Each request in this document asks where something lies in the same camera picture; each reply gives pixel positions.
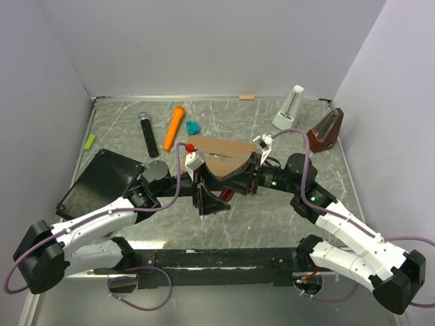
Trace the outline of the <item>red black utility knife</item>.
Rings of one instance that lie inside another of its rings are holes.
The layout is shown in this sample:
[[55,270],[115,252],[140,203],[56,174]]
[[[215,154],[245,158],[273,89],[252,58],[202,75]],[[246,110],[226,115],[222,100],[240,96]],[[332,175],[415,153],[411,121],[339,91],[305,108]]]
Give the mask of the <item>red black utility knife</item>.
[[225,201],[225,202],[230,202],[230,200],[232,199],[233,196],[234,196],[234,191],[233,190],[231,190],[231,189],[225,189],[220,194],[220,199]]

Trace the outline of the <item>brown cardboard express box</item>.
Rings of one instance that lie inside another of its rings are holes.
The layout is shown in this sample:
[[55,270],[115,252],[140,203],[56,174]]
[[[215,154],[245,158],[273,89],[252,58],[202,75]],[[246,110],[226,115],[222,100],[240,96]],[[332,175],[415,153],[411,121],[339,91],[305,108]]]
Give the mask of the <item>brown cardboard express box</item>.
[[189,136],[188,143],[204,153],[207,167],[218,179],[239,169],[257,151],[253,143],[199,135]]

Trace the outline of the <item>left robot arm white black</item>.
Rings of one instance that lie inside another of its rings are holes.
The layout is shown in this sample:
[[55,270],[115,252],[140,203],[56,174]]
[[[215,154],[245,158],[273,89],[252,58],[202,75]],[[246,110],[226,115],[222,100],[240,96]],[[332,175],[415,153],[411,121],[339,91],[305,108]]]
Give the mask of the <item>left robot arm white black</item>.
[[228,189],[206,164],[176,177],[161,175],[157,161],[145,168],[125,193],[112,203],[84,216],[48,225],[34,223],[16,249],[11,270],[18,270],[33,294],[53,288],[64,277],[93,268],[109,268],[125,273],[134,265],[135,252],[123,238],[103,244],[93,240],[122,228],[138,224],[166,210],[181,196],[191,196],[201,215],[230,208],[217,197]]

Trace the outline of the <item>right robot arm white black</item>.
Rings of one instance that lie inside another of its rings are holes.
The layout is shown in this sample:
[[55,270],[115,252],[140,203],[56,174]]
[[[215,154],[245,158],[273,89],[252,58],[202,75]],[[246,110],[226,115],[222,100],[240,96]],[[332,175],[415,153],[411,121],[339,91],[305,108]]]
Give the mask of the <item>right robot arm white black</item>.
[[254,194],[258,187],[293,194],[290,204],[301,217],[348,247],[344,251],[318,236],[307,236],[298,245],[299,267],[338,272],[371,291],[388,311],[403,314],[425,282],[426,258],[392,244],[357,219],[316,182],[317,169],[304,154],[290,155],[284,168],[261,166],[259,161],[253,153],[222,183],[240,194]]

